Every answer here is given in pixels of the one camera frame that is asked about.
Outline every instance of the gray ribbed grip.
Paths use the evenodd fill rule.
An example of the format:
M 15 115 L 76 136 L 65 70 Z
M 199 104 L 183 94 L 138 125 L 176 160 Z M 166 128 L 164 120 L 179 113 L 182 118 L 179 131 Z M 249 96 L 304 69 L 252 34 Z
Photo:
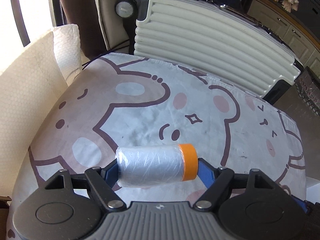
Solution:
M 211 213 L 189 202 L 132 202 L 129 209 L 107 215 L 86 240 L 233 240 Z

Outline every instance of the roll of tape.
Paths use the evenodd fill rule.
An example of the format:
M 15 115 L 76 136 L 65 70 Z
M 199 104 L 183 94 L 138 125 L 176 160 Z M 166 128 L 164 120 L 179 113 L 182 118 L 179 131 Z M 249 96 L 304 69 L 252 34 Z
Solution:
M 119 147 L 116 159 L 121 187 L 151 187 L 191 180 L 198 172 L 198 157 L 191 144 Z

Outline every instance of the orange tape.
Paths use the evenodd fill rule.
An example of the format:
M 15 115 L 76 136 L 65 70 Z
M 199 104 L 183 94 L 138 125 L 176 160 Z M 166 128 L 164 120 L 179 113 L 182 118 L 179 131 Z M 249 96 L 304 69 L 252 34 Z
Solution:
M 198 173 L 198 156 L 192 144 L 178 144 L 183 156 L 184 173 L 182 181 L 195 179 Z

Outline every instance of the bedspread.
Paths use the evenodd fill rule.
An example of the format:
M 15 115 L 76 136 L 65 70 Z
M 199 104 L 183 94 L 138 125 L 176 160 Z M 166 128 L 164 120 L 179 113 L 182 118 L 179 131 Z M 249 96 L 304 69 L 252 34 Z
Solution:
M 202 71 L 112 53 L 79 74 L 41 125 L 14 187 L 7 239 L 19 238 L 14 210 L 57 170 L 104 167 L 117 147 L 178 143 L 192 143 L 214 167 L 261 169 L 289 193 L 306 197 L 302 142 L 285 113 Z M 113 190 L 127 204 L 193 204 L 206 188 L 196 178 L 150 188 L 116 184 Z

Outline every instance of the black cable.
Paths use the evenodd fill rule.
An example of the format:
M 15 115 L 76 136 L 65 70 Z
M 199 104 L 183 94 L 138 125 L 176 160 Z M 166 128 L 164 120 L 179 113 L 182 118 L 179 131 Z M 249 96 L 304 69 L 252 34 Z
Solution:
M 98 58 L 100 58 L 100 57 L 102 57 L 102 56 L 104 56 L 104 55 L 107 55 L 107 54 L 109 54 L 109 53 L 111 53 L 111 52 L 114 52 L 114 51 L 117 51 L 117 50 L 119 50 L 119 49 L 123 49 L 123 48 L 129 47 L 129 45 L 127 45 L 127 46 L 124 46 L 124 47 L 121 47 L 121 48 L 117 48 L 118 46 L 124 44 L 124 43 L 127 42 L 127 41 L 129 41 L 129 39 L 127 39 L 127 40 L 125 40 L 125 41 L 117 44 L 116 46 L 114 46 L 114 47 L 112 47 L 111 49 L 107 50 L 107 52 L 102 53 L 102 54 L 98 55 L 97 57 L 91 59 L 90 61 L 84 63 L 84 64 L 82 65 L 82 66 L 83 66 L 82 70 L 84 70 L 92 61 L 94 61 L 94 60 L 96 60 L 96 59 L 98 59 Z

